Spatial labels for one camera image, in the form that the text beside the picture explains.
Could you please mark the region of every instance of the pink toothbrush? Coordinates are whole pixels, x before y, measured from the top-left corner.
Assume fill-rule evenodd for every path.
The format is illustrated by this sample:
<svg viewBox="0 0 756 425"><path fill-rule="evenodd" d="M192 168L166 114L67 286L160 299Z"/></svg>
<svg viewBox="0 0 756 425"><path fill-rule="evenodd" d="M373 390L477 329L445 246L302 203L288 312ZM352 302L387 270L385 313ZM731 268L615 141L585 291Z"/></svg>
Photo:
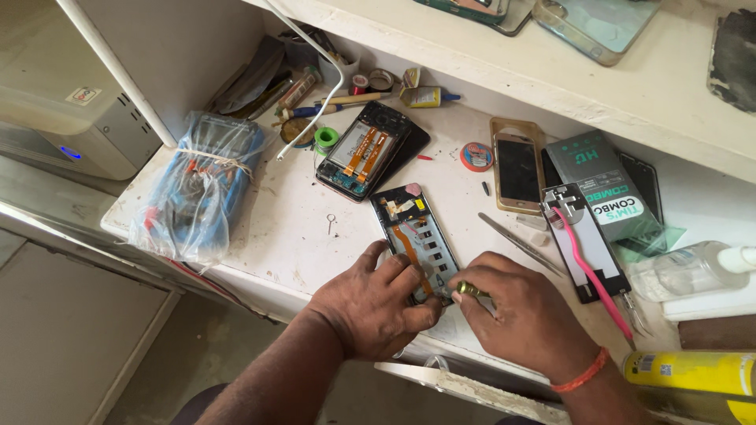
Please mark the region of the pink toothbrush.
<svg viewBox="0 0 756 425"><path fill-rule="evenodd" d="M569 223L567 223L565 216L563 216L559 209L557 209L555 206L551 208L550 212L554 212L559 216L559 219L551 222L551 225L556 228L564 228L567 231L569 240L572 242L572 256L575 258L575 262L580 266L580 268L583 269L583 271L585 271L585 274L588 275L590 281L593 282L593 285L596 287L596 291L599 293L599 298L601 299L604 308L609 313L609 316L612 317L612 320L617 324L617 327L619 327L622 333L624 333L624 337L632 341L633 333L630 331L627 323L624 322L624 319L617 309L617 306L614 304L614 301L609 296L609 293L606 292L604 285L601 284L599 277L596 276L596 273L593 271L593 269L588 265L588 263L585 262L585 260L583 260L583 257L580 256L578 239L575 237L575 234L572 233L572 228L570 228Z"/></svg>

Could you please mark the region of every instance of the white cable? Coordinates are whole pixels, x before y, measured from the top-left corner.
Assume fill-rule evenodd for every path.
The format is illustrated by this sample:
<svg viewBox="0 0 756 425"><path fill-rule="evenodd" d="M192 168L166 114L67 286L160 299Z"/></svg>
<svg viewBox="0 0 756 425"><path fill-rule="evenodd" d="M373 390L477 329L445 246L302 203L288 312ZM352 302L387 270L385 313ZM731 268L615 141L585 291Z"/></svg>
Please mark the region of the white cable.
<svg viewBox="0 0 756 425"><path fill-rule="evenodd" d="M328 59L328 61L330 61L336 67L336 70L339 71L339 75L341 77L339 79L339 84L337 84L336 87L334 87L333 90L331 90L331 93L328 94L328 97L326 97L326 100L323 102L323 106L321 107L321 110L318 111L318 114L315 115L315 118L312 119L310 124L307 127L305 127L305 129L302 130L302 132L299 133L299 135L296 136L294 140L292 140L288 145L286 145L284 149L281 150L281 152L278 153L278 157L276 158L276 160L280 161L284 158L286 154L289 153L289 150L291 150L291 148L296 144L296 142L299 141L299 139L302 138L302 136L305 135L305 133L309 131L309 129L311 129L312 126L315 125L318 119L320 119L321 115L323 115L323 112L326 110L326 106L328 106L328 102L330 102L330 99L333 97L334 94L336 94L336 91L339 90L341 85L344 84L345 75L344 75L344 71L341 70L341 66L339 65L339 63L336 62L336 59L333 59L333 57L330 54L328 54L328 52L325 51L325 49L323 49L318 43L316 43L313 39L311 39L310 36L305 34L305 32L302 31L294 22L292 22L289 18L285 17L284 14L282 14L278 9L276 9L268 0L262 0L262 2L268 5L268 8L271 10L271 12L273 12L274 15L276 15L279 19L281 19L283 23L291 27L291 29L293 29L295 33L299 34L299 36L302 37L306 42L310 43L312 47L314 47L315 50L318 51L318 53L322 54L326 59Z"/></svg>

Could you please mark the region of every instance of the man's left hand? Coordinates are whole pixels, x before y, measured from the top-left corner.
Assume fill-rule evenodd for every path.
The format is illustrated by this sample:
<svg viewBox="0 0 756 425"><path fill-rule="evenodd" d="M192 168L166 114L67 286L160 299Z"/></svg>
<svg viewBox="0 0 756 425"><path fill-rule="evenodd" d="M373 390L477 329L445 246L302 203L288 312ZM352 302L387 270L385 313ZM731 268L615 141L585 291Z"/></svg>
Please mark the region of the man's left hand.
<svg viewBox="0 0 756 425"><path fill-rule="evenodd" d="M407 302L425 272L406 255L391 256L376 269L386 248L385 240L373 242L349 270L323 285L305 307L333 327L346 358L386 360L441 317L437 296L429 296L421 306Z"/></svg>

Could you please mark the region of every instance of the blue power light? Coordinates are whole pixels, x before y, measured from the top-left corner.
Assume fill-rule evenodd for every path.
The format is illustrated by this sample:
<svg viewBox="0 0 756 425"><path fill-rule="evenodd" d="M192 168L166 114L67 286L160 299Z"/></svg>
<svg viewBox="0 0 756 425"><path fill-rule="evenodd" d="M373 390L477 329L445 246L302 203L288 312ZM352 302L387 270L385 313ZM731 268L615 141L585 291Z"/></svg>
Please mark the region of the blue power light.
<svg viewBox="0 0 756 425"><path fill-rule="evenodd" d="M60 150L62 150L63 153L68 155L69 157L72 157L74 160L82 159L82 156L79 154L79 152L76 152L74 149L71 149L70 147L61 146Z"/></svg>

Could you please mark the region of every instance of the rubber band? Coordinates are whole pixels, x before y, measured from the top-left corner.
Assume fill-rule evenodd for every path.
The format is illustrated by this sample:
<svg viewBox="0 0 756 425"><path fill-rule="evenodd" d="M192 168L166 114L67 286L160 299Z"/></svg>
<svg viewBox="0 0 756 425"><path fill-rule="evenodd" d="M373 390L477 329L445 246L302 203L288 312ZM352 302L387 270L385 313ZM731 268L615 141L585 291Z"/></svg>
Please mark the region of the rubber band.
<svg viewBox="0 0 756 425"><path fill-rule="evenodd" d="M601 351L599 351L599 355L596 356L596 360L593 361L593 364L585 372L564 385L552 385L551 389L554 392L563 393L570 392L578 388L579 386L583 385L591 378L596 376L596 374L604 368L604 365L606 365L607 359L609 359L609 350L606 349L606 347L601 347Z"/></svg>
<svg viewBox="0 0 756 425"><path fill-rule="evenodd" d="M183 147L179 147L176 150L179 152L184 152L186 154L195 154L202 155L203 157L214 158L216 160L214 162L216 165L238 167L242 171L244 171L244 174L249 177L250 181L254 181L254 178L252 177L252 170L245 163L242 163L239 160L233 160L231 158L221 157L219 155L208 154L207 152L200 152L199 150L184 149Z"/></svg>

